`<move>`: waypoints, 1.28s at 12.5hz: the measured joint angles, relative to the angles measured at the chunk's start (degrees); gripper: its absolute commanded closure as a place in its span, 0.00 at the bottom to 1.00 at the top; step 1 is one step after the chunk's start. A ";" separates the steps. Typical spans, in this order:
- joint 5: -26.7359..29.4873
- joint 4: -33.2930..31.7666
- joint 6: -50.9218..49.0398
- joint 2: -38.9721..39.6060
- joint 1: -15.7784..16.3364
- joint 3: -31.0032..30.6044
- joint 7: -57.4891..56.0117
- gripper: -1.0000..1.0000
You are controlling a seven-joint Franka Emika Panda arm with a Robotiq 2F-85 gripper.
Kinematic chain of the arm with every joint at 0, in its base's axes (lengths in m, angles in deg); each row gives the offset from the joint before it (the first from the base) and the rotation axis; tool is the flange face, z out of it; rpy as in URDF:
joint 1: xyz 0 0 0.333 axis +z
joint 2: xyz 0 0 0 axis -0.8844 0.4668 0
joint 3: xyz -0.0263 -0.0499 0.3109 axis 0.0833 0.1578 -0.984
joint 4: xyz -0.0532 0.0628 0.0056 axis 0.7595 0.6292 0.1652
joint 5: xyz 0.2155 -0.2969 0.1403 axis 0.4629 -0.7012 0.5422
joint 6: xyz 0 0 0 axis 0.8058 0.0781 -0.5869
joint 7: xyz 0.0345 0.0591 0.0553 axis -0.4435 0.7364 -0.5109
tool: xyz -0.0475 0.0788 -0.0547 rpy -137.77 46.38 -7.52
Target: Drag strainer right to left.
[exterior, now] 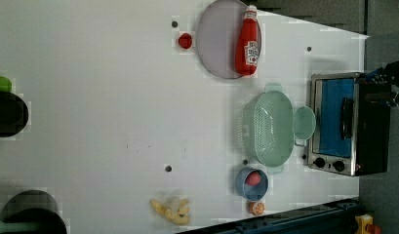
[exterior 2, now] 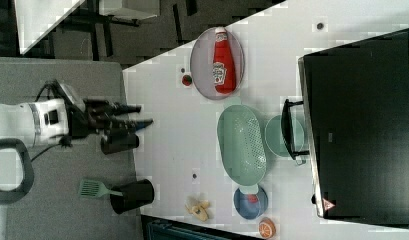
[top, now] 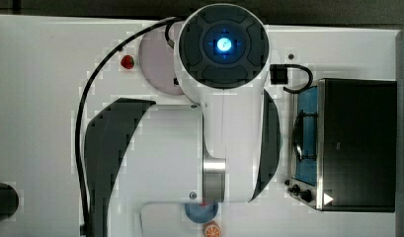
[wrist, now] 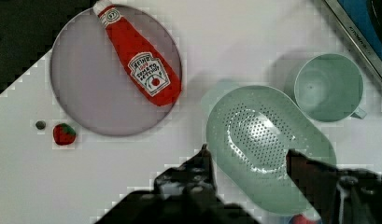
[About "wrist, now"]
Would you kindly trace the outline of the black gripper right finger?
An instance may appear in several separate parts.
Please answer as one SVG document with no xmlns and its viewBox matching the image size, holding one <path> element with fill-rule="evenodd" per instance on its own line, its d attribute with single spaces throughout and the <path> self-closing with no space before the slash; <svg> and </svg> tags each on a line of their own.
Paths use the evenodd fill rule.
<svg viewBox="0 0 382 224">
<path fill-rule="evenodd" d="M 382 175 L 339 169 L 291 149 L 287 174 L 323 224 L 382 224 Z"/>
</svg>

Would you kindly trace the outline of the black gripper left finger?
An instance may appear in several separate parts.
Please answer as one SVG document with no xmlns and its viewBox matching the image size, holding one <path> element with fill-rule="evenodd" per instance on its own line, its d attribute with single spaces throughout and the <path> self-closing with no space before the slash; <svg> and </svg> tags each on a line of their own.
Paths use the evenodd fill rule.
<svg viewBox="0 0 382 224">
<path fill-rule="evenodd" d="M 164 199 L 182 195 L 187 189 L 203 188 L 217 190 L 212 155 L 207 144 L 178 167 L 171 167 L 154 179 L 153 192 Z"/>
</svg>

